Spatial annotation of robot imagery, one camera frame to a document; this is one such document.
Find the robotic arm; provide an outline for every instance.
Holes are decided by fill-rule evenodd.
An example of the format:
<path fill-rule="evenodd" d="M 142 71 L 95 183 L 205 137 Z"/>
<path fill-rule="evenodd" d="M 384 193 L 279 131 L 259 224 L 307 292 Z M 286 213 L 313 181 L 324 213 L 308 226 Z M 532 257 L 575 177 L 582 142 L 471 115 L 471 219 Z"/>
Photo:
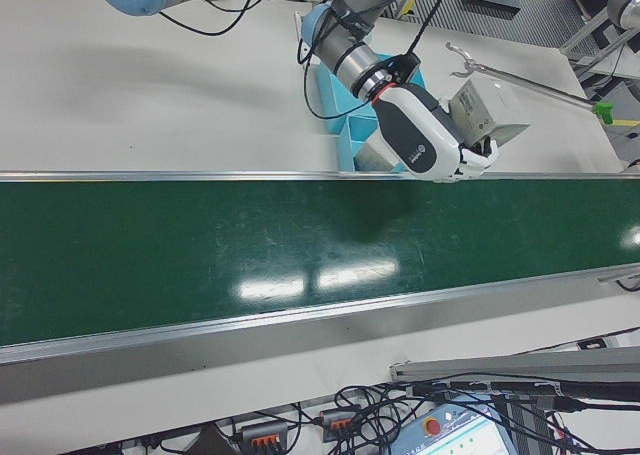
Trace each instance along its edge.
<path fill-rule="evenodd" d="M 189 0 L 107 0 L 129 15 L 154 15 Z M 304 18 L 311 52 L 363 102 L 371 102 L 382 138 L 422 180 L 455 181 L 481 175 L 498 147 L 487 139 L 466 147 L 451 117 L 426 90 L 408 83 L 420 60 L 412 53 L 382 61 L 363 41 L 393 0 L 332 0 Z"/>

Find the blue bin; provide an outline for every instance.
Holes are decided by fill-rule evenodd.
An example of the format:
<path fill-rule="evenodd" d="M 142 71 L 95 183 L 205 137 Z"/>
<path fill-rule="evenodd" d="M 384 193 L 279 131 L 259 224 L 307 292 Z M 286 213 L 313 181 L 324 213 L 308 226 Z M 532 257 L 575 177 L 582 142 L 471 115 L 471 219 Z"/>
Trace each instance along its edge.
<path fill-rule="evenodd" d="M 386 60 L 389 55 L 380 55 L 380 58 Z M 338 113 L 348 112 L 362 105 L 362 101 L 355 98 L 349 90 L 345 88 L 340 80 L 331 73 L 324 63 L 321 63 L 316 70 L 316 82 L 320 91 L 320 101 L 322 103 L 323 114 L 325 116 L 337 115 Z M 425 88 L 424 79 L 420 71 L 411 79 L 411 83 L 420 85 Z M 360 118 L 376 119 L 376 112 L 370 104 L 356 110 L 355 112 L 345 115 L 335 120 L 326 120 L 325 125 L 329 133 L 340 133 L 345 125 L 347 116 Z"/>
<path fill-rule="evenodd" d="M 341 172 L 355 172 L 354 157 L 378 128 L 378 121 L 371 117 L 347 115 L 338 136 L 338 166 Z M 393 172 L 403 172 L 404 165 L 398 163 Z"/>

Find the white surface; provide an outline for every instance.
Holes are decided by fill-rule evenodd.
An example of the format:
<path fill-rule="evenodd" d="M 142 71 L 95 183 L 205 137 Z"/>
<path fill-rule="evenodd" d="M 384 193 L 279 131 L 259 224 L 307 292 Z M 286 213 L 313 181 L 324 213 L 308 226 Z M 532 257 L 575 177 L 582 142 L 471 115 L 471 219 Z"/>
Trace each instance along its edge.
<path fill-rule="evenodd" d="M 0 169 L 336 170 L 335 138 L 306 110 L 295 62 L 295 9 L 268 3 L 224 38 L 103 0 L 0 0 Z M 227 17 L 192 2 L 170 13 L 205 29 Z M 408 46 L 415 24 L 381 21 L 380 51 Z M 482 62 L 581 94 L 557 50 L 430 30 L 418 48 L 437 96 L 463 80 L 451 40 Z M 496 171 L 614 172 L 594 116 L 518 91 L 533 126 Z"/>

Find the green conveyor belt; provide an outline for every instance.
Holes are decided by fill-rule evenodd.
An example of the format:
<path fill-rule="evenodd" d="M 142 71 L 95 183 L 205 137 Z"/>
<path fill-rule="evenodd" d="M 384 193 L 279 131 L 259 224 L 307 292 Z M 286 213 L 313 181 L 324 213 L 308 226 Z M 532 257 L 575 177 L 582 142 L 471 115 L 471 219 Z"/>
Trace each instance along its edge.
<path fill-rule="evenodd" d="M 2 183 L 0 345 L 638 263 L 636 234 L 639 180 Z"/>

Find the red button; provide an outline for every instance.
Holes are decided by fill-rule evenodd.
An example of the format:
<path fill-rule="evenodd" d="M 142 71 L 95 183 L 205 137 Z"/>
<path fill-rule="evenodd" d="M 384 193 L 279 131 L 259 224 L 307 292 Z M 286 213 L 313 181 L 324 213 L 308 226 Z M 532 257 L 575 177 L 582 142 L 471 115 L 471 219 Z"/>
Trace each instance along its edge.
<path fill-rule="evenodd" d="M 440 422 L 435 418 L 429 418 L 426 422 L 424 422 L 424 431 L 429 435 L 438 435 L 442 427 L 440 426 Z"/>

